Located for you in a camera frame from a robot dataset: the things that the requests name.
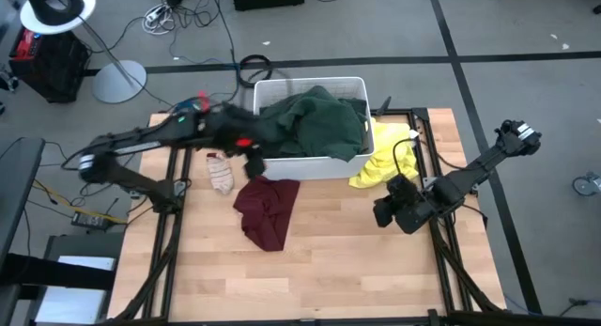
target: white laundry basket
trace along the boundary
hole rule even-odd
[[[260,81],[254,87],[253,112],[258,115],[261,107],[274,104],[288,96],[309,91],[316,85],[323,86],[335,98],[365,100],[367,102],[365,115],[367,118],[370,117],[367,90],[365,89],[365,82],[360,77]],[[272,180],[343,179],[353,177],[361,171],[374,153],[374,133],[369,120],[367,120],[366,129],[366,152],[355,156],[348,163],[330,157],[266,159],[267,169],[263,175]]]

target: wooden tabletop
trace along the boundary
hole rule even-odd
[[[439,154],[450,163],[465,165],[453,111],[430,109],[429,115]],[[151,124],[163,118],[154,115]],[[379,121],[408,119],[385,116]],[[428,227],[406,235],[396,224],[376,225],[373,201],[386,194],[384,185],[358,190],[348,186],[348,179],[303,181],[285,249],[267,253],[244,236],[240,215],[232,208],[247,182],[241,168],[244,160],[230,160],[235,190],[221,195],[210,185],[207,152],[203,149],[193,155],[193,184],[184,208],[171,321],[417,317],[431,308],[444,314]],[[180,153],[178,167],[182,158]],[[140,172],[164,179],[168,159],[167,148],[145,152]],[[451,171],[444,164],[442,168],[445,173]],[[473,197],[468,197],[467,204],[478,207]],[[157,220],[158,215],[149,212],[126,232],[110,317],[125,308],[146,279]],[[482,218],[472,210],[459,209],[455,230],[466,270],[493,303],[504,307]],[[162,285],[163,281],[157,285],[155,315],[160,310]],[[455,303],[460,305],[453,286]]]

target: beige sock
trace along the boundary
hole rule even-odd
[[[234,175],[229,161],[221,153],[207,154],[208,175],[213,189],[222,194],[229,194],[234,188]]]

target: maroon cloth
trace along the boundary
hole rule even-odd
[[[243,215],[242,231],[263,251],[284,250],[300,185],[296,180],[273,181],[257,177],[240,190],[234,209]]]

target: yellow cloth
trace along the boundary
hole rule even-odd
[[[393,147],[398,141],[409,138],[410,127],[401,123],[378,123],[371,118],[374,131],[375,151],[359,175],[348,180],[348,185],[365,189],[388,181],[398,174],[394,166]],[[411,142],[401,143],[396,147],[396,160],[401,173],[408,179],[419,174],[415,170],[417,160],[413,155]]]

